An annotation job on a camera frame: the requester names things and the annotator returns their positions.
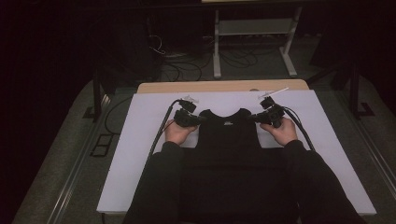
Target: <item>person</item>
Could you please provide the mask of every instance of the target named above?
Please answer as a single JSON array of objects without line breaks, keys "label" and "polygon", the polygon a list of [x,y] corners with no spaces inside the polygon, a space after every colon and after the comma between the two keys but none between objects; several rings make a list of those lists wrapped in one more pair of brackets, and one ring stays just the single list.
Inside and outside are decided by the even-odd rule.
[{"label": "person", "polygon": [[[172,120],[166,125],[162,151],[149,160],[147,171],[139,183],[141,188],[136,190],[131,207],[123,220],[124,224],[182,221],[178,218],[182,171],[180,162],[183,158],[180,145],[197,127],[183,128]],[[298,140],[295,124],[291,119],[283,118],[279,128],[268,124],[260,124],[260,127],[283,147],[282,157],[286,161],[286,173],[302,223],[365,223],[348,200],[330,167],[318,153],[306,150]]]}]

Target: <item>black garment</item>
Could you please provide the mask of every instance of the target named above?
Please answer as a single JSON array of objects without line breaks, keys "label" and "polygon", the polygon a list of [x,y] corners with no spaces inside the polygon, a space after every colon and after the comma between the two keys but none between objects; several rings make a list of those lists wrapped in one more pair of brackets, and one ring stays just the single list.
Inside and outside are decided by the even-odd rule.
[{"label": "black garment", "polygon": [[[246,113],[241,109],[234,116],[244,117]],[[232,122],[235,118],[215,118],[218,119]],[[123,223],[177,223],[179,220],[213,223],[222,219],[222,223],[286,224],[296,223],[297,212],[304,224],[365,223],[318,153],[306,151],[298,140],[289,142],[284,148],[261,149],[247,133],[252,128],[240,129],[249,125],[239,121],[241,123],[235,122],[234,127],[240,134],[227,137],[230,141],[227,147],[218,146],[219,150],[231,151],[231,156],[207,150],[213,146],[209,139],[216,132],[203,136],[201,133],[207,131],[204,124],[200,127],[196,149],[164,143],[162,152],[154,154],[148,162],[141,188],[136,191]],[[241,141],[242,136],[253,143]],[[246,153],[258,159],[244,156],[245,151],[235,146],[245,146]],[[194,153],[198,152],[203,156],[193,160]],[[261,175],[267,176],[266,181],[273,188],[261,181]]]}]

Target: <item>table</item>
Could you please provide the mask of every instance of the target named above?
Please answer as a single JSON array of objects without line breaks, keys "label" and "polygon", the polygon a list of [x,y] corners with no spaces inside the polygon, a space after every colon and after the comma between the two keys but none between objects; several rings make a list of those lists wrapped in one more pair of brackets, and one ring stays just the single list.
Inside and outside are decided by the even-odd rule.
[{"label": "table", "polygon": [[[219,116],[227,116],[241,107],[259,113],[262,108],[258,96],[263,95],[264,90],[279,90],[288,86],[289,90],[273,95],[273,99],[280,105],[292,108],[299,115],[317,152],[333,169],[358,213],[375,214],[318,97],[302,80],[296,79],[142,84],[131,102],[97,211],[123,214],[128,210],[152,141],[167,107],[174,100],[184,96],[199,100],[194,114],[210,108]],[[257,131],[262,147],[279,147],[269,133],[259,127]],[[300,132],[298,136],[305,147],[309,148]],[[182,146],[194,147],[197,139],[198,133],[194,132]],[[163,141],[162,136],[154,151],[161,149]]]}]

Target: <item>black sleeve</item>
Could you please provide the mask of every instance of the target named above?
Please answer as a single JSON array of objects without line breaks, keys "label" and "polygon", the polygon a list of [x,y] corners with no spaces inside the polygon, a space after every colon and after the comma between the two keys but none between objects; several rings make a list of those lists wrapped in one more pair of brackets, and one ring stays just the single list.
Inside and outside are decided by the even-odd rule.
[{"label": "black sleeve", "polygon": [[177,223],[182,157],[173,142],[151,156],[123,224]]},{"label": "black sleeve", "polygon": [[318,153],[305,150],[298,140],[285,145],[282,153],[304,224],[365,223]]}]

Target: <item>white board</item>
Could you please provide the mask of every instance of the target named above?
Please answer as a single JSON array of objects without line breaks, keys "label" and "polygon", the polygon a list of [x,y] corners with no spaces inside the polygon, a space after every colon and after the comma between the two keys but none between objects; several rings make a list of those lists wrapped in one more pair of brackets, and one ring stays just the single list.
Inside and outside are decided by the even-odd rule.
[{"label": "white board", "polygon": [[[264,94],[265,91],[136,94],[131,102],[97,211],[117,214],[128,210],[152,142],[169,105],[176,99],[189,95],[199,100],[194,115],[210,109],[213,113],[226,117],[237,112],[239,108],[248,109],[252,114],[262,112],[261,100],[258,98]],[[275,94],[273,99],[277,104],[289,107],[297,113],[317,153],[337,175],[357,212],[361,215],[375,214],[373,204],[347,159],[315,92],[282,91]],[[174,105],[169,119],[173,118],[178,109],[180,106]],[[182,146],[195,147],[198,132],[199,129],[191,133]],[[272,135],[258,125],[257,133],[262,147],[280,147]],[[298,136],[305,148],[309,149],[299,130]],[[164,137],[161,136],[155,151],[161,149],[163,142]]]}]

